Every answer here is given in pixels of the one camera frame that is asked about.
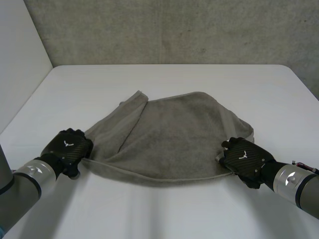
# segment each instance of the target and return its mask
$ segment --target blue object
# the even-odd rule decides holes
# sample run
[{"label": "blue object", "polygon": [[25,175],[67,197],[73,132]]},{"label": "blue object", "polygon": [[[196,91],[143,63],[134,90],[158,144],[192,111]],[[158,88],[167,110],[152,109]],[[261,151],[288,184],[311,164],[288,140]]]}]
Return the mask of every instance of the blue object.
[{"label": "blue object", "polygon": [[0,227],[0,239],[4,237],[4,230]]}]

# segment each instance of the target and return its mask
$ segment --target white table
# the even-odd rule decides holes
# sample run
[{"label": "white table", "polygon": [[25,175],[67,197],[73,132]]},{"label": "white table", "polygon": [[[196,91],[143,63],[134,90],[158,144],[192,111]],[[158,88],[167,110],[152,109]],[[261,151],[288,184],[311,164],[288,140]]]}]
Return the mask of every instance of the white table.
[{"label": "white table", "polygon": [[[319,167],[319,102],[280,65],[110,65],[54,68],[0,143],[10,166],[37,157],[62,129],[88,129],[137,90],[150,100],[203,91],[255,129],[256,143],[279,161]],[[319,221],[265,185],[237,177],[148,188],[62,175],[6,239],[318,238]]]}]

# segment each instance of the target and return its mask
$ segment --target towel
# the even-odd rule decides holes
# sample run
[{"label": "towel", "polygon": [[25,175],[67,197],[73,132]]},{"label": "towel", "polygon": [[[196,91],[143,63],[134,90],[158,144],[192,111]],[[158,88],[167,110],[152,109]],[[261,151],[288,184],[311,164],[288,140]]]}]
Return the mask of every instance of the towel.
[{"label": "towel", "polygon": [[86,131],[93,173],[147,186],[212,180],[231,172],[216,162],[230,137],[253,141],[253,128],[203,92],[149,101],[137,91]]}]

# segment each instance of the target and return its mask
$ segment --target black robotic glove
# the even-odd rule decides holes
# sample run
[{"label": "black robotic glove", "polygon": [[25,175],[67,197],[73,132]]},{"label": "black robotic glove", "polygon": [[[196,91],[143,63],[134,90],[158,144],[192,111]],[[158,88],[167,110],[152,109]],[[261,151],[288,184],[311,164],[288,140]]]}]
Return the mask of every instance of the black robotic glove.
[{"label": "black robotic glove", "polygon": [[80,176],[78,164],[82,158],[90,156],[92,149],[93,142],[85,137],[84,132],[69,128],[61,131],[36,159],[48,163],[56,178],[63,173],[77,179]]},{"label": "black robotic glove", "polygon": [[230,138],[221,145],[226,148],[219,163],[239,176],[249,187],[258,189],[264,183],[261,169],[266,163],[276,162],[274,157],[261,147],[243,138]]}]

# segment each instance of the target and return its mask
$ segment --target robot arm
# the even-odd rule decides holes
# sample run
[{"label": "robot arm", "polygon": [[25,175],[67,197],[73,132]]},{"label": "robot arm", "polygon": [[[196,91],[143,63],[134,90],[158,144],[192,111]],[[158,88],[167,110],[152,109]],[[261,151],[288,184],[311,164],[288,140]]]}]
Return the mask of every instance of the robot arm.
[{"label": "robot arm", "polygon": [[271,190],[319,219],[319,171],[302,163],[285,164],[243,138],[230,138],[219,162],[250,188],[265,183]]},{"label": "robot arm", "polygon": [[13,173],[0,147],[0,239],[53,188],[61,173],[77,179],[78,164],[82,158],[89,157],[92,148],[92,141],[82,131],[64,130],[40,157]]}]

